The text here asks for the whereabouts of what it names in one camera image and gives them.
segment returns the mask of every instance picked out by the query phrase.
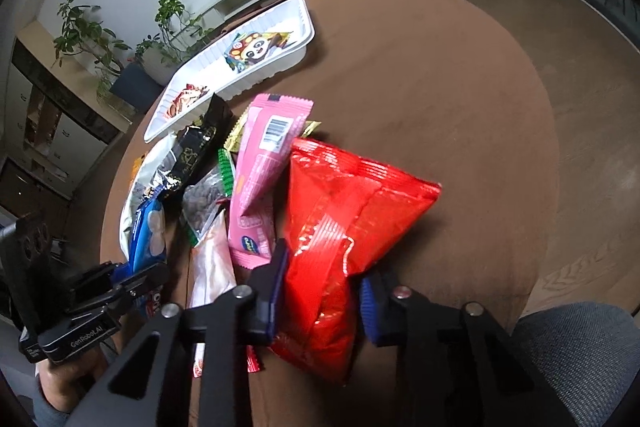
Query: silver bolt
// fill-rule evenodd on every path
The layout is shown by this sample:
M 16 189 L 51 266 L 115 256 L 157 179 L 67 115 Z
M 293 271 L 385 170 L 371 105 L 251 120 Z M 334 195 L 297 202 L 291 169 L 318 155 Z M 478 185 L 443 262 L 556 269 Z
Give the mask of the silver bolt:
M 244 297 L 248 297 L 249 295 L 251 295 L 254 292 L 251 289 L 251 286 L 247 286 L 246 284 L 241 284 L 239 286 L 236 286 L 231 291 L 233 292 L 234 297 L 236 299 L 242 299 Z
M 170 302 L 169 304 L 165 304 L 162 306 L 162 310 L 160 310 L 162 317 L 166 319 L 170 319 L 171 317 L 175 317 L 178 313 L 180 313 L 180 306 L 178 304 Z
M 408 286 L 396 286 L 393 294 L 396 299 L 408 299 L 411 297 L 411 288 Z
M 469 302 L 465 305 L 465 312 L 472 317 L 479 317 L 484 313 L 484 308 L 479 302 Z

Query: wooden floor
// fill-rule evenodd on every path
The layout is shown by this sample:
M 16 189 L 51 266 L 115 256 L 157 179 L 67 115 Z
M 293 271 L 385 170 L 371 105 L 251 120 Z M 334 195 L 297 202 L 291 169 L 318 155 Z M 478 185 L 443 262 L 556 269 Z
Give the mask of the wooden floor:
M 640 55 L 580 0 L 468 1 L 520 42 L 556 117 L 558 219 L 526 312 L 580 300 L 633 311 L 640 304 Z M 81 266 L 98 262 L 104 205 L 127 142 L 72 205 L 67 233 Z

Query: brown round table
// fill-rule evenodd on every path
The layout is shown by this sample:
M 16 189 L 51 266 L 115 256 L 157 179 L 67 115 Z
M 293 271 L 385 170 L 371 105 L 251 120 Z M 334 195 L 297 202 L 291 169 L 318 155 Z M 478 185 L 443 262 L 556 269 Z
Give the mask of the brown round table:
M 303 62 L 259 90 L 315 101 L 321 138 L 442 183 L 440 200 L 386 256 L 402 283 L 435 302 L 482 302 L 510 329 L 546 252 L 558 201 L 558 141 L 546 91 L 511 35 L 464 0 L 306 0 L 316 36 Z M 121 261 L 118 221 L 136 131 L 113 181 L 102 261 Z M 187 302 L 189 248 L 172 238 L 170 298 Z M 327 386 L 262 354 L 255 424 L 389 425 L 395 350 L 365 345 L 350 384 Z

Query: human hand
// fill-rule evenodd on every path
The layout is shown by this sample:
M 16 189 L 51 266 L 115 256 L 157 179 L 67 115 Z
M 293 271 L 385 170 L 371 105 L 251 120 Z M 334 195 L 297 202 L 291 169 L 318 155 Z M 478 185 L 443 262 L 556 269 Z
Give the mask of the human hand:
M 54 365 L 50 360 L 37 363 L 40 385 L 49 404 L 60 412 L 71 412 L 82 398 L 78 379 L 92 375 L 98 380 L 108 364 L 99 347 L 84 353 L 79 359 L 62 365 Z

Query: barcode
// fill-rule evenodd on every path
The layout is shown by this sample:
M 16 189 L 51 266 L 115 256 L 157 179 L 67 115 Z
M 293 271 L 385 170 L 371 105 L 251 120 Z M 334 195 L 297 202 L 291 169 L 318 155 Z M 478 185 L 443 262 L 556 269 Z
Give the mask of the barcode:
M 267 128 L 264 130 L 262 140 L 260 140 L 260 149 L 263 151 L 274 152 L 276 154 L 280 153 L 284 139 L 292 124 L 292 118 L 272 116 L 267 122 Z

